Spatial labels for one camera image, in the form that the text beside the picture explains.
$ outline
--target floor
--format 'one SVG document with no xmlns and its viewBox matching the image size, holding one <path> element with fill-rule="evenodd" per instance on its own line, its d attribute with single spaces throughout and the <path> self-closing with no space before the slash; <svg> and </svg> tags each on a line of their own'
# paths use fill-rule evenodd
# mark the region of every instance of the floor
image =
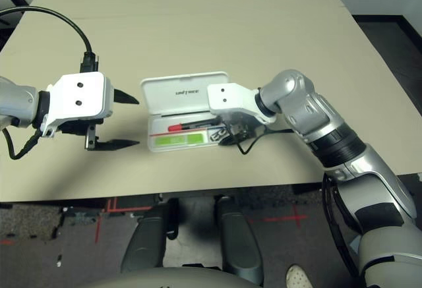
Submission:
<svg viewBox="0 0 422 288">
<path fill-rule="evenodd" d="M 422 114 L 422 54 L 394 23 L 359 25 Z M 422 217 L 419 176 L 400 178 L 415 197 Z M 162 195 L 164 199 L 180 197 L 183 213 L 178 238 L 167 241 L 164 266 L 221 267 L 213 216 L 213 196 L 219 193 L 236 197 L 251 224 L 264 258 L 265 287 L 285 287 L 285 272 L 292 263 L 306 269 L 316 288 L 356 287 L 332 242 L 318 185 L 299 190 L 272 186 Z M 113 200 L 104 210 L 0 204 L 0 287 L 74 287 L 117 276 L 137 219 L 155 197 L 118 200 L 130 203 L 129 207 L 133 203 L 145 206 L 134 213 L 114 210 Z M 356 234 L 338 221 L 350 243 Z M 422 227 L 420 218 L 417 224 Z"/>
</svg>

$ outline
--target red tape marking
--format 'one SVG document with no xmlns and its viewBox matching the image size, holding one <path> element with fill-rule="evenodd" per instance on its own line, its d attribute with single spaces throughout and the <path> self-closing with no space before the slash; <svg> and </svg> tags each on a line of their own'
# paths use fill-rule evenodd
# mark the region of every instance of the red tape marking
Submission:
<svg viewBox="0 0 422 288">
<path fill-rule="evenodd" d="M 144 207 L 131 207 L 131 208 L 117 208 L 117 197 L 113 199 L 113 208 L 111 207 L 111 199 L 107 200 L 107 209 L 106 212 L 131 212 L 131 211 L 147 211 L 151 209 L 151 206 Z"/>
<path fill-rule="evenodd" d="M 299 221 L 300 219 L 307 219 L 308 216 L 305 214 L 301 214 L 300 216 L 284 216 L 284 217 L 265 217 L 262 219 L 263 222 L 279 222 L 279 221 L 289 221 L 289 220 L 296 220 Z"/>
<path fill-rule="evenodd" d="M 14 241 L 12 240 L 1 240 L 0 245 L 14 245 Z"/>
<path fill-rule="evenodd" d="M 293 213 L 295 214 L 295 217 L 297 217 L 297 209 L 296 209 L 296 205 L 293 204 Z M 296 219 L 296 226 L 298 229 L 301 228 L 301 220 L 300 219 Z"/>
<path fill-rule="evenodd" d="M 98 240 L 100 238 L 100 227 L 101 227 L 101 214 L 98 216 L 98 220 L 97 220 L 97 228 L 95 230 L 95 244 L 98 243 Z"/>
</svg>

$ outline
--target table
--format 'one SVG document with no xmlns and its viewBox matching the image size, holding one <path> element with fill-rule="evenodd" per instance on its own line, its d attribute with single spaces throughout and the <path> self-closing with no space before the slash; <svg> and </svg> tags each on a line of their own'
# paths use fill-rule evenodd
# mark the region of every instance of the table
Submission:
<svg viewBox="0 0 422 288">
<path fill-rule="evenodd" d="M 322 169 L 292 134 L 235 147 L 152 153 L 146 147 L 144 78 L 225 71 L 256 88 L 295 68 L 370 142 L 397 174 L 422 171 L 422 118 L 340 0 L 34 0 L 73 19 L 100 56 L 100 71 L 141 101 L 115 104 L 101 140 L 140 144 L 87 152 L 57 134 L 12 161 L 0 139 L 0 201 L 123 196 L 310 183 Z M 0 54 L 0 75 L 45 89 L 78 72 L 83 44 L 52 16 L 26 13 Z M 20 148 L 33 129 L 11 129 Z"/>
</svg>

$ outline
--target pen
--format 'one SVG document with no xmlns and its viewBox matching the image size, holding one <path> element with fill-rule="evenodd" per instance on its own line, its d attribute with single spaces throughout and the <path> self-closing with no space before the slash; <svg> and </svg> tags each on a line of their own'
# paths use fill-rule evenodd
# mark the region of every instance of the pen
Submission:
<svg viewBox="0 0 422 288">
<path fill-rule="evenodd" d="M 208 120 L 200 120 L 188 123 L 179 123 L 178 125 L 170 125 L 168 127 L 169 132 L 180 131 L 180 130 L 189 130 L 189 129 L 197 129 L 197 128 L 206 128 L 212 125 L 218 125 L 221 123 L 221 118 L 216 117 L 214 119 Z"/>
</svg>

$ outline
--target shoe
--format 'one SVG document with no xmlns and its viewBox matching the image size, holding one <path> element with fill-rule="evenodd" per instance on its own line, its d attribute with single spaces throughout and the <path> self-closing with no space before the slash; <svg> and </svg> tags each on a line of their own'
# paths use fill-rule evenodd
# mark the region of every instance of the shoe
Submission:
<svg viewBox="0 0 422 288">
<path fill-rule="evenodd" d="M 286 286 L 287 288 L 313 288 L 305 271 L 295 264 L 287 270 Z"/>
</svg>

